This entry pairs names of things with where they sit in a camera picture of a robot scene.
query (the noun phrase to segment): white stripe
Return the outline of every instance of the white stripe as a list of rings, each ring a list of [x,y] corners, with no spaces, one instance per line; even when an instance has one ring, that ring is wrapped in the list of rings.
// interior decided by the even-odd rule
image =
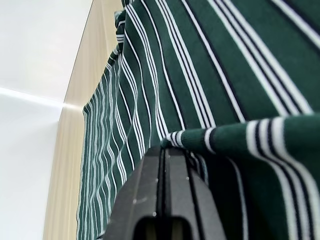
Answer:
[[[290,113],[292,115],[298,115],[299,110],[294,105],[292,100],[290,99],[290,96],[287,94],[283,86],[280,84],[279,80],[275,76],[275,74],[272,72],[270,67],[268,66],[267,62],[264,60],[264,58],[259,53],[258,49],[254,46],[250,38],[247,36],[247,34],[243,31],[243,29],[240,27],[240,25],[237,23],[235,18],[231,15],[230,11],[225,7],[224,4],[220,0],[217,0],[218,4],[222,8],[222,11],[227,15],[228,19],[232,22],[233,27],[238,31],[238,34],[243,38],[244,43],[248,46],[248,48],[252,51],[253,55],[256,57],[257,61],[261,65],[262,69],[265,71],[271,82],[273,83],[274,87],[278,91],[280,97],[283,99],[283,101],[288,106]]]
[[[226,78],[226,76],[224,74],[224,71],[222,70],[222,68],[221,68],[221,66],[220,66],[220,64],[219,64],[214,52],[212,51],[212,49],[210,47],[210,44],[209,44],[208,40],[206,39],[206,36],[204,35],[201,27],[199,26],[194,14],[190,10],[190,8],[189,8],[188,4],[186,3],[186,1],[182,0],[182,3],[184,5],[185,9],[187,10],[191,20],[193,21],[193,23],[194,23],[194,25],[195,25],[195,27],[196,27],[201,39],[202,39],[202,41],[203,41],[203,43],[205,45],[205,49],[207,50],[207,52],[210,55],[210,58],[211,58],[211,60],[212,60],[212,62],[214,64],[214,66],[215,66],[220,78],[221,78],[222,84],[223,84],[223,86],[224,86],[224,88],[225,88],[225,90],[226,90],[226,92],[228,94],[228,97],[229,97],[229,99],[230,99],[230,101],[232,103],[233,109],[235,110],[235,113],[236,113],[237,117],[239,118],[241,123],[244,123],[246,121],[245,117],[241,112],[241,109],[240,109],[240,107],[238,105],[238,102],[237,102],[235,96],[234,96],[234,93],[232,92],[232,90],[231,90],[231,88],[229,86],[229,83],[228,83],[227,78]]]
[[[277,117],[273,120],[272,136],[276,152],[294,166],[305,182],[311,208],[314,238],[318,240],[320,239],[320,196],[317,183],[308,169],[288,153],[284,137],[284,119]]]
[[[117,95],[118,95],[118,93],[117,93],[117,85],[118,85],[118,83],[117,83],[117,73],[116,73],[115,67],[113,67],[113,70],[114,70],[114,79],[112,79],[112,80],[114,81],[114,96],[115,96],[115,104],[114,104],[114,113],[113,114],[116,115],[116,108],[117,108],[117,105],[118,105],[118,99],[117,99]],[[119,126],[118,126],[118,122],[117,121],[115,121],[115,125],[116,125],[116,127],[118,129],[117,132],[119,133]],[[117,144],[117,142],[115,140],[115,135],[114,135],[113,128],[112,128],[111,134],[112,134],[112,139],[113,139],[114,145],[115,145],[115,147],[117,148],[117,151],[118,151],[118,154],[116,156],[115,162],[117,163],[117,166],[118,166],[118,169],[119,169],[119,172],[120,172],[120,176],[121,176],[121,183],[123,185],[125,183],[125,181],[126,181],[126,177],[125,177],[126,169],[124,169],[123,165],[121,164],[122,163],[122,156],[121,156],[121,153],[120,153],[119,146],[118,146],[118,144]]]
[[[306,206],[306,199],[304,196],[303,188],[301,182],[297,176],[297,174],[293,171],[293,169],[281,159],[278,159],[276,155],[272,154],[269,143],[268,143],[268,123],[269,119],[264,119],[260,122],[259,127],[259,139],[262,151],[264,154],[271,160],[274,160],[276,163],[281,165],[287,171],[289,177],[292,180],[294,190],[296,192],[297,204],[299,207],[299,215],[300,215],[300,222],[301,222],[301,232],[302,232],[302,239],[308,240],[310,239],[310,226],[308,222],[308,213],[307,213],[307,206]]]
[[[125,37],[126,37],[126,39],[127,39],[127,42],[129,43],[129,45],[130,45],[130,47],[131,47],[131,50],[132,50],[133,54],[134,54],[134,56],[135,56],[135,59],[136,59],[136,61],[138,62],[138,65],[139,65],[140,78],[141,78],[141,89],[142,89],[142,94],[143,94],[144,102],[145,102],[145,105],[146,105],[146,110],[147,110],[147,112],[148,112],[149,130],[150,130],[149,142],[148,142],[147,148],[150,148],[150,146],[151,146],[151,136],[152,136],[152,123],[151,123],[152,120],[151,120],[149,102],[148,102],[148,99],[147,99],[147,96],[146,96],[146,91],[145,91],[145,86],[144,86],[144,80],[143,80],[141,63],[140,63],[140,60],[139,60],[138,55],[137,55],[137,53],[136,53],[136,50],[135,50],[133,44],[131,43],[130,38],[129,38],[129,36],[127,35],[126,31],[124,31],[124,34],[125,34]]]
[[[253,73],[259,80],[260,84],[264,88],[266,94],[269,96],[271,102],[273,103],[274,107],[277,109],[279,115],[281,116],[288,116],[288,113],[284,106],[282,105],[280,99],[270,86],[269,82],[267,81],[265,75],[259,68],[258,64],[254,60],[254,58],[249,53],[248,49],[246,48],[245,44],[241,41],[239,36],[236,34],[235,30],[232,28],[230,23],[228,22],[227,18],[224,16],[224,14],[221,12],[217,4],[213,0],[207,0],[211,7],[214,9],[215,13],[218,15],[218,17],[221,19],[222,23],[224,24],[225,28],[233,38],[234,42],[238,46],[239,50],[242,52],[244,58],[248,62],[249,66],[251,67]]]
[[[120,21],[120,22],[118,23],[118,27],[119,27],[121,24],[124,24],[124,23],[126,23],[126,20]]]
[[[98,153],[98,147],[97,147],[97,142],[98,142],[98,99],[97,99],[97,94],[96,92],[92,96],[92,102],[93,102],[93,107],[95,111],[95,117],[94,117],[94,122],[93,122],[93,128],[94,128],[94,142],[93,142],[93,155],[92,155],[92,166],[93,166],[93,187],[92,187],[92,193],[90,196],[90,206],[91,206],[91,222],[93,223],[93,220],[95,219],[95,230],[96,232],[99,231],[98,229],[98,220],[97,220],[97,212],[96,212],[96,203],[94,201],[94,196],[96,195],[96,178],[97,178],[97,167],[96,167],[96,158],[97,158],[97,153]],[[99,211],[101,212],[102,209],[100,208],[99,200],[98,200],[98,205],[99,205]],[[94,228],[92,224],[91,228],[92,234],[94,234]]]
[[[94,162],[94,157],[93,155],[95,154],[94,152],[94,145],[92,145],[92,142],[94,141],[93,140],[93,130],[95,129],[95,120],[94,120],[94,116],[93,116],[93,113],[94,113],[94,107],[93,105],[91,104],[91,102],[89,101],[89,106],[90,106],[90,109],[91,109],[91,115],[92,115],[92,118],[91,118],[91,128],[92,128],[92,131],[90,133],[90,148],[89,148],[89,159],[90,159],[90,163],[88,164],[88,171],[89,171],[89,174],[88,174],[88,178],[87,178],[87,181],[88,181],[88,191],[87,191],[87,210],[85,212],[85,217],[87,218],[87,214],[89,214],[89,219],[90,219],[90,224],[89,224],[89,227],[91,228],[91,235],[93,236],[94,234],[94,220],[93,220],[93,213],[92,213],[92,201],[91,201],[91,197],[90,197],[90,190],[92,189],[91,187],[91,178],[90,178],[90,171],[91,171],[91,167],[93,165],[93,162]]]
[[[197,112],[201,127],[215,127],[216,123],[212,116],[209,103],[202,89],[201,82],[193,65],[188,49],[180,34],[176,21],[165,1],[157,0],[156,4],[159,7],[159,10],[165,21],[165,25],[168,29],[172,46],[189,87],[190,95],[192,97],[192,101]]]
[[[103,154],[104,156],[104,159],[106,161],[106,166],[107,166],[107,169],[109,169],[109,164],[108,164],[108,160],[107,160],[107,157],[105,155],[105,145],[106,145],[106,142],[105,142],[105,124],[104,124],[104,117],[105,117],[105,112],[107,112],[107,110],[105,110],[105,102],[106,102],[106,96],[105,96],[105,91],[104,91],[104,88],[101,84],[101,93],[102,93],[102,115],[101,115],[101,119],[100,119],[100,123],[101,123],[101,126],[102,126],[102,144],[101,144],[101,153]],[[108,197],[110,197],[110,192],[111,192],[111,184],[110,184],[110,179],[109,179],[109,175],[104,173],[104,169],[103,170],[103,179],[105,180],[106,182],[106,186],[108,188]],[[108,205],[108,210],[109,210],[109,214],[111,214],[111,202],[110,201],[107,201],[107,205]]]
[[[87,122],[88,122],[88,116],[86,114],[86,112],[83,110],[83,115],[84,115],[84,136],[83,138],[84,139],[87,139],[88,138],[88,133],[87,133]],[[84,172],[85,172],[85,169],[84,169],[84,162],[85,162],[85,151],[86,151],[86,147],[88,146],[88,144],[86,145],[85,142],[83,142],[83,145],[82,145],[82,157],[81,157],[81,166],[80,166],[80,169],[81,169],[81,172],[80,172],[80,188],[79,188],[79,195],[78,195],[78,208],[76,210],[76,219],[77,219],[77,222],[80,223],[83,223],[83,217],[84,217],[84,214],[83,214],[83,210],[85,208],[85,206],[83,205],[82,207],[82,218],[80,220],[80,205],[82,203],[82,199],[81,199],[81,191],[83,189],[83,186],[82,186],[82,183],[83,183],[83,176],[84,176]],[[77,224],[77,227],[76,227],[76,240],[79,239],[79,235],[80,235],[80,238],[82,239],[82,232],[83,232],[83,228],[81,229],[81,235],[80,235],[80,224]]]
[[[87,214],[88,214],[88,208],[89,208],[89,178],[90,178],[90,170],[89,170],[89,167],[90,167],[90,161],[92,160],[91,158],[91,138],[92,138],[92,131],[93,131],[93,126],[92,126],[92,122],[93,122],[93,116],[92,116],[92,105],[89,101],[89,103],[87,104],[87,106],[89,106],[90,110],[88,109],[89,111],[89,114],[90,114],[90,128],[89,128],[89,139],[88,139],[88,161],[87,161],[87,168],[86,168],[86,171],[87,171],[87,176],[86,176],[86,191],[84,193],[85,195],[85,203],[86,203],[86,206],[85,206],[85,215],[84,215],[84,237],[87,238],[87,227],[88,227],[88,223],[87,223]]]
[[[320,49],[320,36],[313,28],[306,23],[290,6],[283,0],[272,0],[302,31],[304,34]]]
[[[176,142],[176,135],[177,135],[177,132],[176,132],[176,131],[171,134],[171,141],[172,141],[172,143],[173,143],[173,146],[175,146],[175,147],[178,148],[179,145],[178,145],[178,143]]]
[[[242,183],[241,174],[240,174],[238,166],[235,164],[235,162],[232,159],[229,158],[229,161],[231,162],[231,164],[235,170],[236,180],[237,180],[238,187],[239,187],[241,212],[242,212],[242,240],[248,240],[249,239],[249,227],[248,227],[248,215],[247,215],[247,206],[246,206],[244,185]]]
[[[182,136],[183,132],[184,132],[183,130],[182,131],[178,131],[177,134],[176,134],[176,143],[178,144],[178,146],[180,148],[185,148],[184,145],[182,144],[182,141],[181,141],[181,136]]]
[[[153,27],[153,30],[155,32],[155,36],[156,36],[156,39],[157,39],[157,42],[158,42],[158,45],[159,45],[159,50],[160,50],[160,56],[161,56],[161,63],[162,63],[162,70],[163,70],[163,73],[164,73],[164,77],[165,77],[165,80],[166,80],[166,84],[169,88],[169,91],[170,91],[170,95],[172,97],[172,100],[173,100],[173,103],[174,103],[174,106],[175,106],[175,109],[176,109],[176,112],[177,112],[177,115],[178,115],[178,118],[180,120],[180,125],[181,125],[181,129],[182,130],[185,130],[186,127],[185,127],[185,123],[184,123],[184,119],[182,117],[182,114],[181,114],[181,111],[180,111],[180,108],[179,108],[179,105],[178,105],[178,102],[177,102],[177,99],[176,99],[176,96],[174,94],[174,91],[172,89],[172,86],[171,86],[171,83],[170,83],[170,80],[169,80],[169,76],[168,76],[168,73],[167,73],[167,69],[165,67],[165,60],[164,60],[164,54],[163,54],[163,50],[162,50],[162,45],[161,45],[161,41],[160,41],[160,38],[159,38],[159,34],[158,34],[158,30],[156,28],[156,25],[155,25],[155,22],[154,22],[154,19],[148,9],[148,7],[146,6],[145,2],[143,0],[141,0],[141,3],[142,5],[144,6],[146,12],[148,13],[148,16],[150,18],[150,21],[152,23],[152,27]]]
[[[126,111],[127,111],[128,114],[130,114],[125,95],[124,95],[120,85],[119,85],[119,89],[120,89],[120,93],[121,93],[121,96],[122,96]],[[132,159],[131,159],[131,165],[132,165],[132,169],[135,169],[135,164],[134,164]]]
[[[167,125],[165,124],[165,119],[163,117],[162,109],[159,101],[159,84],[158,84],[158,75],[156,71],[155,61],[151,52],[151,47],[147,37],[146,30],[143,27],[143,24],[141,23],[140,18],[138,17],[136,11],[130,5],[127,6],[127,14],[130,17],[133,25],[137,30],[137,33],[142,41],[144,52],[146,55],[147,65],[150,71],[152,85],[153,85],[154,94],[155,94],[155,115],[156,115],[155,123],[156,123],[159,139],[161,140],[167,135],[168,129],[167,129]]]
[[[110,107],[110,115],[109,115],[109,137],[108,137],[108,140],[107,140],[107,144],[106,144],[106,149],[107,149],[107,152],[111,158],[111,165],[108,169],[108,173],[111,173],[111,177],[112,177],[112,181],[113,181],[113,186],[114,186],[114,191],[115,193],[117,192],[117,184],[116,184],[116,180],[115,180],[115,176],[114,176],[114,172],[113,172],[113,168],[114,168],[114,165],[115,165],[115,155],[110,147],[110,138],[111,138],[111,131],[112,131],[112,128],[113,128],[113,104],[114,104],[114,101],[113,101],[113,98],[112,98],[112,69],[111,69],[111,65],[109,63],[106,64],[106,68],[109,70],[109,107]]]
[[[132,118],[131,118],[131,114],[130,114],[130,110],[128,109],[127,114],[128,114],[128,118],[130,120],[131,125],[133,126],[133,131],[135,133],[135,137],[136,137],[136,141],[137,141],[137,145],[138,145],[138,150],[139,150],[139,155],[140,155],[140,159],[143,157],[144,155],[144,145],[143,145],[143,132],[141,130],[141,124],[140,124],[140,120],[139,120],[139,116],[138,115],[138,108],[137,108],[137,103],[138,103],[138,91],[136,89],[136,87],[133,86],[133,83],[136,81],[134,79],[134,75],[131,72],[131,70],[129,70],[129,66],[128,63],[126,61],[125,56],[123,55],[123,59],[121,61],[121,66],[123,69],[123,73],[126,77],[126,79],[128,80],[128,83],[130,85],[131,88],[131,92],[133,95],[133,100],[134,100],[134,109],[133,109],[133,114],[132,114]]]
[[[119,60],[118,60],[118,88],[119,88],[119,90],[121,90],[120,89],[120,72],[121,72],[121,65],[120,65],[120,63],[122,62],[122,54],[120,54],[119,55]],[[124,99],[124,96],[123,96],[123,94],[122,94],[122,98],[123,98],[123,101],[124,101],[124,103],[125,104],[127,104],[126,102],[125,102],[125,99]],[[131,154],[131,150],[130,150],[130,148],[129,148],[129,143],[128,143],[128,134],[125,134],[125,142],[126,142],[126,147],[127,147],[127,151],[128,151],[128,154],[129,154],[129,158],[130,158],[130,160],[131,160],[131,167],[132,167],[132,171],[133,170],[135,170],[135,163],[134,163],[134,159],[133,159],[133,157],[132,157],[132,154]]]
[[[287,221],[287,227],[288,227],[288,237],[289,240],[298,240],[298,229],[297,229],[297,219],[296,219],[296,210],[294,207],[294,201],[292,192],[290,190],[289,182],[284,175],[283,171],[280,169],[279,166],[277,166],[275,163],[267,160],[266,158],[262,157],[257,148],[257,142],[256,142],[256,126],[258,122],[257,121],[250,121],[246,126],[246,144],[249,152],[251,155],[253,155],[255,158],[262,160],[263,162],[266,162],[267,164],[272,167],[275,174],[277,175],[277,178],[279,180],[282,195],[283,195],[283,201],[285,206],[285,214],[286,214],[286,221]]]
[[[285,85],[286,89],[291,93],[292,97],[295,99],[296,103],[301,108],[304,114],[311,114],[313,110],[311,109],[310,105],[308,104],[307,100],[301,94],[299,89],[293,83],[287,72],[283,69],[280,65],[278,60],[275,56],[271,53],[256,31],[252,28],[252,26],[246,21],[246,19],[241,15],[239,10],[233,5],[230,0],[223,0],[225,4],[228,5],[230,10],[233,12],[235,17],[239,20],[245,31],[251,36],[253,41],[256,43],[268,63],[272,66],[273,70],[277,73],[277,75],[282,80],[283,84]]]
[[[123,136],[123,132],[124,132],[124,127],[123,127],[123,124],[122,124],[122,121],[121,121],[121,118],[120,118],[120,114],[119,114],[119,109],[118,109],[118,93],[119,93],[119,85],[120,85],[120,64],[119,64],[119,61],[118,61],[118,75],[116,73],[116,65],[114,64],[114,76],[115,76],[115,121],[116,121],[116,127],[118,129],[118,133],[119,133],[119,136],[122,140],[122,147],[120,149],[120,152],[118,153],[118,157],[116,158],[116,162],[118,163],[118,165],[121,167],[121,170],[122,170],[122,173],[123,173],[123,182],[121,182],[121,184],[125,184],[126,180],[127,180],[127,172],[126,172],[126,168],[125,168],[125,165],[124,165],[124,161],[122,159],[122,150],[123,150],[123,147],[124,147],[124,138],[122,137]]]
[[[132,73],[130,66],[125,58],[125,55],[123,53],[123,61],[122,61],[125,65],[125,69],[127,70],[128,73],[128,80],[129,80],[129,84],[130,84],[130,88],[132,91],[132,95],[134,98],[134,111],[133,111],[133,121],[135,122],[136,128],[137,128],[137,133],[139,136],[139,142],[140,142],[140,148],[141,148],[141,155],[140,158],[142,159],[142,157],[145,154],[146,148],[145,148],[145,144],[144,144],[144,133],[143,130],[141,128],[141,124],[140,124],[140,117],[138,114],[138,88],[137,88],[137,82],[135,79],[134,74]]]
[[[205,134],[204,134],[204,143],[206,148],[208,149],[208,151],[212,154],[216,154],[215,151],[212,149],[211,145],[210,145],[210,134],[211,132],[214,130],[214,127],[208,128],[207,130],[205,130]]]

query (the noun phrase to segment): green striped fabric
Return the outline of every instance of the green striped fabric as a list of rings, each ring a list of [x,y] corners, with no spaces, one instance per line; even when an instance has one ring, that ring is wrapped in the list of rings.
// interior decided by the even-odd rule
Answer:
[[[228,240],[320,240],[320,2],[122,3],[83,109],[77,239],[162,145],[187,150]]]

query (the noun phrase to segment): light wood panel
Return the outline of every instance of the light wood panel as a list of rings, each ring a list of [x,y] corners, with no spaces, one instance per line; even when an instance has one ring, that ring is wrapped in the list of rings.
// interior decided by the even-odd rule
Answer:
[[[93,0],[75,59],[56,138],[43,231],[44,240],[75,240],[84,138],[81,109],[95,91],[116,46],[114,12],[121,0]]]

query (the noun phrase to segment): white wall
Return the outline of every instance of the white wall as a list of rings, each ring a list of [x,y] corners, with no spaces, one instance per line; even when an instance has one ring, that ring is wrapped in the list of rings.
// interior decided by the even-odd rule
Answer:
[[[91,2],[0,0],[0,87],[63,102]]]
[[[0,240],[43,238],[58,121],[91,2],[0,0]]]
[[[0,95],[0,239],[40,240],[61,107]]]

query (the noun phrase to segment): dark green fabric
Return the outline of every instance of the dark green fabric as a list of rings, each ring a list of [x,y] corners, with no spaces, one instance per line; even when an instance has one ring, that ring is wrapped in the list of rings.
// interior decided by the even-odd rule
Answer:
[[[320,240],[317,1],[122,0],[85,119],[77,239],[149,147],[183,148],[228,240]]]

